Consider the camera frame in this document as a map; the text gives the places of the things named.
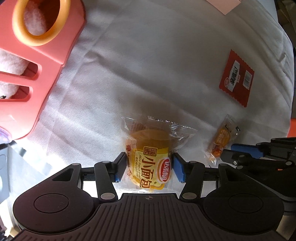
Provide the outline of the red snack sachet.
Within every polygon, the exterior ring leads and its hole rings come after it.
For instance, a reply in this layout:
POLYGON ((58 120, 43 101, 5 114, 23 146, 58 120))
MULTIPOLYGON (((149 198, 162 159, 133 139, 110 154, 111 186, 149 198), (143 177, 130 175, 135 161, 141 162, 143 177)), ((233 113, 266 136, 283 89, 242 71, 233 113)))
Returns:
POLYGON ((219 88, 246 108, 253 77, 254 70, 236 52, 231 50, 219 88))

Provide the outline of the small orange snack sachet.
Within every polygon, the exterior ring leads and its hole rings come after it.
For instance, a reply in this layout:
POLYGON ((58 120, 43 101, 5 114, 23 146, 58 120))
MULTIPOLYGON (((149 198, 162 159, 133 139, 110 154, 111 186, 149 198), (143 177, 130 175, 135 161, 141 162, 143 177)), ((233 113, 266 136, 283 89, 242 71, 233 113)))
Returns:
POLYGON ((208 162, 216 166, 224 149, 236 139, 240 132, 236 119, 227 114, 205 150, 208 162))

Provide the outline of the yellow mini bread packet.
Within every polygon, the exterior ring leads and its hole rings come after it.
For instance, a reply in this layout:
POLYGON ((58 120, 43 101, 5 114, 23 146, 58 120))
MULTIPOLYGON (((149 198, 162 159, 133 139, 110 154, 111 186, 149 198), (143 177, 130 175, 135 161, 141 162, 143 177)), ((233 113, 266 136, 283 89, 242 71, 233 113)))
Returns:
POLYGON ((172 154, 197 130, 169 120, 134 115, 121 118, 127 175, 139 188, 159 191, 167 187, 173 169, 172 154))

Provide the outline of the pink toy carrier basket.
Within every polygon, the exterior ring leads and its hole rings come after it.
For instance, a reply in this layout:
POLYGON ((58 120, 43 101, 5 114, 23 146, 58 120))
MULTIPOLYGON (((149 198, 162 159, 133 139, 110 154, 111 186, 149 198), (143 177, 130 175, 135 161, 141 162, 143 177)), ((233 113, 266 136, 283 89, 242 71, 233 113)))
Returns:
POLYGON ((35 128, 86 22, 82 1, 46 1, 43 9, 55 22, 34 36, 23 20, 27 3, 1 2, 1 49, 29 61, 21 75, 1 72, 1 81, 19 86, 13 97, 1 100, 2 144, 24 138, 35 128))

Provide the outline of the pink cardboard box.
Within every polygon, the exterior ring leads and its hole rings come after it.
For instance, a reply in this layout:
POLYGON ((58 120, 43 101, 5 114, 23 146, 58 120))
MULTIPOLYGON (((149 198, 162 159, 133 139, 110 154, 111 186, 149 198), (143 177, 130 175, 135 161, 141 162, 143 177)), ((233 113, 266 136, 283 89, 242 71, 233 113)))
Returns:
POLYGON ((223 15, 227 15, 241 3, 241 0, 207 0, 207 2, 223 15))

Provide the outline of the white tablecloth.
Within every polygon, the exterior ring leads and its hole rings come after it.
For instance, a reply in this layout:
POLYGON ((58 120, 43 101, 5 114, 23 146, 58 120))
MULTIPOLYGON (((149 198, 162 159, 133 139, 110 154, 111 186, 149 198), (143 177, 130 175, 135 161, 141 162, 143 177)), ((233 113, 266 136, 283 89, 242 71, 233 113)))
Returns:
POLYGON ((121 116, 139 114, 197 130, 188 161, 224 117, 237 142, 285 137, 294 91, 292 44, 263 1, 223 15, 206 1, 85 1, 87 24, 35 130, 9 160, 11 201, 73 162, 112 161, 122 151, 121 116), (247 107, 219 88, 229 53, 253 70, 247 107))

